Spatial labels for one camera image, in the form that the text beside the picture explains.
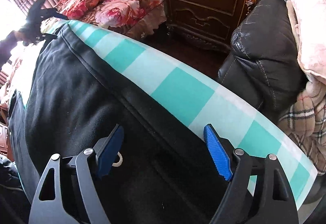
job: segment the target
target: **black sleeve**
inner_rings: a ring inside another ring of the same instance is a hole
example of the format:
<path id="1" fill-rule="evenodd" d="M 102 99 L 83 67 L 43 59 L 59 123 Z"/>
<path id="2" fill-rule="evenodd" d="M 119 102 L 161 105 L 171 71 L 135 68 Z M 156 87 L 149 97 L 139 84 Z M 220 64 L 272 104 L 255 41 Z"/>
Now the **black sleeve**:
<path id="1" fill-rule="evenodd" d="M 2 67 L 10 58 L 10 51 L 16 47 L 17 40 L 12 31 L 4 40 L 0 41 L 0 67 Z"/>

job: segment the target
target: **blue gripper pad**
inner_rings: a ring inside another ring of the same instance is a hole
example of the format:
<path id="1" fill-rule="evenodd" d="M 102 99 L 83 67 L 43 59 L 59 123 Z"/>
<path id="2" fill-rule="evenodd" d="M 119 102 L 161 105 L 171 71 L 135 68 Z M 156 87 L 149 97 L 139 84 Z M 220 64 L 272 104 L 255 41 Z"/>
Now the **blue gripper pad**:
<path id="1" fill-rule="evenodd" d="M 97 157 L 97 177 L 102 178 L 108 175 L 112 164 L 115 162 L 115 158 L 121 148 L 122 141 L 124 137 L 123 127 L 119 126 L 116 130 L 111 132 L 107 140 L 101 147 L 101 153 Z"/>
<path id="2" fill-rule="evenodd" d="M 233 176 L 230 167 L 230 158 L 209 125 L 204 127 L 204 140 L 218 173 L 224 176 L 225 180 L 229 181 Z"/>

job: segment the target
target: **black leather sofa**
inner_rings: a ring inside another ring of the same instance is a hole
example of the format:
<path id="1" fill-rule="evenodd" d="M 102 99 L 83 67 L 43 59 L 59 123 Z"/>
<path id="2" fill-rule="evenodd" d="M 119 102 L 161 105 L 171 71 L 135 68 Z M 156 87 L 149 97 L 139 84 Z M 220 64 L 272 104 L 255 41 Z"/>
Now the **black leather sofa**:
<path id="1" fill-rule="evenodd" d="M 286 0 L 260 0 L 234 31 L 230 54 L 216 81 L 274 123 L 296 101 L 307 79 L 297 63 Z M 323 197 L 306 223 L 325 223 L 325 194 L 326 175 L 317 177 L 304 202 Z"/>

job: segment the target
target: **pink bedding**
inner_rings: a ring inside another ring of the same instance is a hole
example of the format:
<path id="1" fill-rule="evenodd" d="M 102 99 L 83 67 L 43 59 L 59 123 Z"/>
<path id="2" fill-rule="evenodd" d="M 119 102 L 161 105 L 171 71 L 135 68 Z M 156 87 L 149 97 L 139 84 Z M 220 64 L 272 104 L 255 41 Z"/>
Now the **pink bedding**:
<path id="1" fill-rule="evenodd" d="M 57 9 L 70 19 L 114 30 L 138 40 L 166 20 L 163 0 L 61 0 Z M 143 31 L 138 27 L 137 33 L 132 32 L 133 26 L 148 14 L 151 18 L 147 17 L 146 23 L 142 23 Z"/>

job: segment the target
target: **pink pillow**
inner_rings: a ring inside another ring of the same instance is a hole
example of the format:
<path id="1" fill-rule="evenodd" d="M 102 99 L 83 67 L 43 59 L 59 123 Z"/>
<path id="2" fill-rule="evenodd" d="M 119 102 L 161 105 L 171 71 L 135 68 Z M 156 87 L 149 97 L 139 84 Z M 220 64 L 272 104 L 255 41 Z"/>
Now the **pink pillow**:
<path id="1" fill-rule="evenodd" d="M 298 63 L 326 84 L 326 0 L 291 0 L 299 24 Z"/>

